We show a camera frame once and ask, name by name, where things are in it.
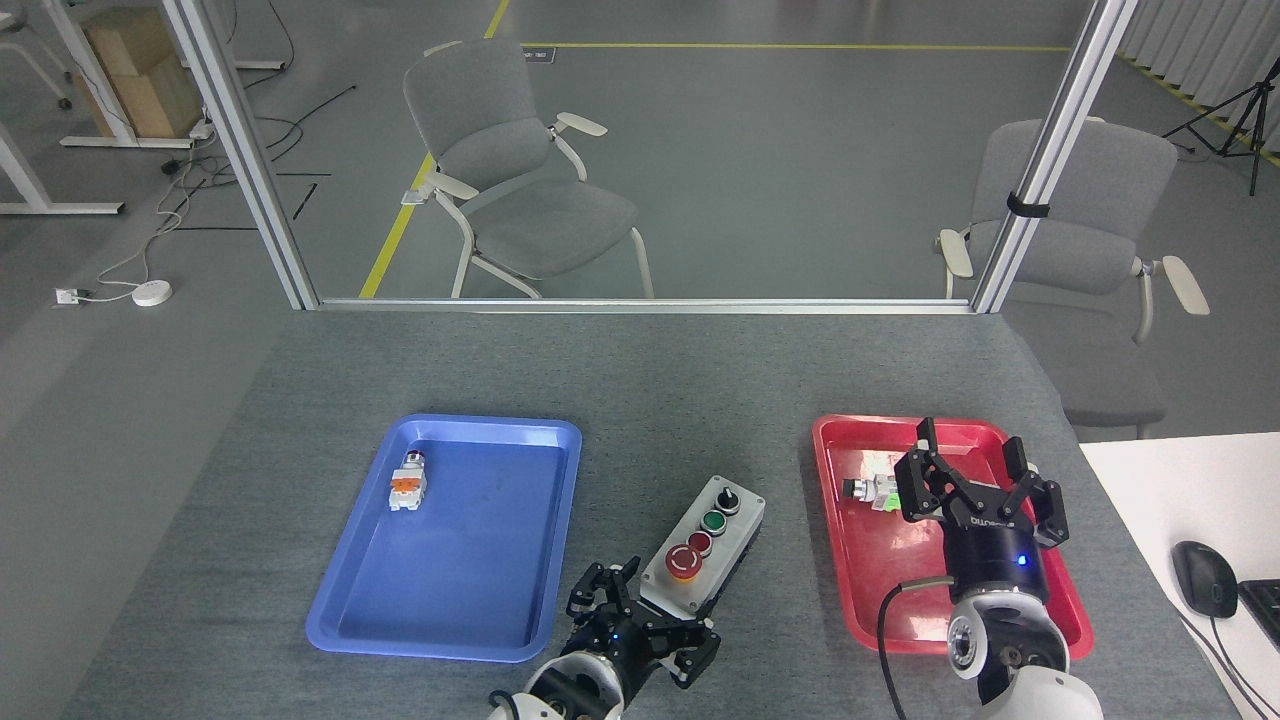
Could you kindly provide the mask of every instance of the green button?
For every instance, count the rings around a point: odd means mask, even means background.
[[[703,525],[705,525],[707,529],[712,532],[723,528],[724,514],[721,512],[719,510],[712,510],[710,512],[703,515]]]

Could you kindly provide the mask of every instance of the red button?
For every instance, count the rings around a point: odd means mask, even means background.
[[[698,551],[698,555],[707,557],[712,553],[712,534],[707,530],[694,530],[689,536],[689,547]]]
[[[682,583],[692,580],[703,569],[703,556],[687,544],[676,544],[667,551],[667,571]]]

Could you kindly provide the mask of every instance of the selector switch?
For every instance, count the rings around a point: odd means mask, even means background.
[[[716,496],[716,509],[726,515],[737,514],[737,509],[741,507],[737,495],[730,489],[727,486]]]
[[[703,514],[703,521],[700,524],[704,530],[710,533],[712,537],[719,537],[724,534],[724,525],[728,524],[728,518],[726,518],[719,510],[708,510]]]
[[[667,571],[681,583],[692,580],[703,569],[703,556],[687,544],[673,544],[667,551]]]

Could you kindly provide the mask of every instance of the yellow floor line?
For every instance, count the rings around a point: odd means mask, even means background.
[[[431,172],[434,167],[435,160],[428,152],[422,160],[422,167],[413,176],[413,184],[410,187],[422,184],[422,181],[426,179],[426,173]],[[383,284],[383,277],[387,274],[387,268],[392,264],[392,258],[396,256],[396,249],[399,247],[399,241],[404,236],[404,228],[408,227],[408,220],[413,217],[413,208],[417,208],[417,205],[401,205],[401,211],[396,214],[396,222],[392,223],[392,229],[387,233],[383,249],[378,251],[378,259],[374,260],[374,266],[369,270],[369,277],[365,278],[365,286],[360,288],[360,297],[367,299],[378,295],[378,286]]]
[[[1129,63],[1129,65],[1132,65],[1133,68],[1135,68],[1139,73],[1142,73],[1142,74],[1147,76],[1148,78],[1151,78],[1152,81],[1155,81],[1156,85],[1158,85],[1160,87],[1164,87],[1165,90],[1167,90],[1170,95],[1172,95],[1174,97],[1181,100],[1183,102],[1187,104],[1188,108],[1196,110],[1197,113],[1203,113],[1204,110],[1208,109],[1204,105],[1201,105],[1199,102],[1192,100],[1190,95],[1187,95],[1181,90],[1178,90],[1176,87],[1174,87],[1172,85],[1170,85],[1167,81],[1165,81],[1165,78],[1162,78],[1162,77],[1157,76],[1156,73],[1148,70],[1147,68],[1139,65],[1135,60],[1125,58],[1124,55],[1121,55],[1119,53],[1116,53],[1116,56],[1120,58],[1121,60],[1124,60],[1125,63]],[[1212,120],[1213,124],[1216,124],[1217,127],[1220,127],[1224,131],[1226,131],[1228,133],[1235,132],[1235,128],[1233,126],[1226,124],[1225,122],[1222,122],[1221,119],[1219,119],[1219,118],[1216,118],[1213,115],[1210,115],[1208,119]],[[1247,136],[1247,135],[1244,135],[1243,132],[1238,133],[1236,137],[1242,142],[1244,142],[1245,147],[1249,147],[1253,143],[1253,138],[1249,137],[1249,136]],[[1272,165],[1280,168],[1280,158],[1277,158],[1275,152],[1271,152],[1270,150],[1263,150],[1261,152],[1261,155],[1262,155],[1263,160],[1266,160],[1267,163],[1271,163]]]
[[[511,0],[502,0],[498,3],[498,10],[493,14],[493,19],[489,20],[489,29],[484,31],[485,40],[494,36],[498,32],[498,26],[502,23],[502,17],[507,14],[507,4]]]
[[[662,49],[662,50],[925,50],[966,53],[1066,53],[1057,45],[870,45],[813,42],[522,42],[526,47]]]
[[[494,10],[493,19],[489,20],[489,28],[484,31],[485,38],[490,38],[498,32],[498,26],[502,24],[502,17],[507,14],[507,5],[509,4],[511,0],[498,3],[498,9]],[[426,158],[422,159],[422,165],[417,169],[417,174],[413,176],[413,184],[410,187],[422,184],[422,181],[426,179],[426,173],[431,172],[433,167],[435,167],[435,160],[428,152]],[[417,205],[401,205],[401,211],[396,214],[396,222],[392,223],[392,229],[387,232],[387,240],[383,241],[383,247],[378,251],[378,259],[374,260],[374,266],[369,269],[369,277],[365,278],[365,284],[360,288],[360,297],[370,299],[378,296],[378,287],[383,284],[387,268],[390,266],[392,258],[396,256],[396,249],[399,247],[399,241],[404,237],[404,229],[413,217],[415,208]]]

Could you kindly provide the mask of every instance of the robotic arm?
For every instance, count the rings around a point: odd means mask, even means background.
[[[524,692],[492,693],[489,720],[617,720],[658,667],[681,688],[703,674],[719,648],[710,619],[680,620],[634,600],[627,583],[639,568],[639,556],[588,568],[570,593],[573,632],[559,657]]]
[[[902,516],[942,524],[952,578],[947,659],[978,683],[978,719],[1102,717],[1089,687],[1068,674],[1062,632],[1048,616],[1041,548],[1069,537],[1061,488],[1027,462],[1020,438],[1004,446],[1010,491],[970,483],[938,452],[933,419],[893,466]],[[1021,511],[1030,498],[1034,523]]]

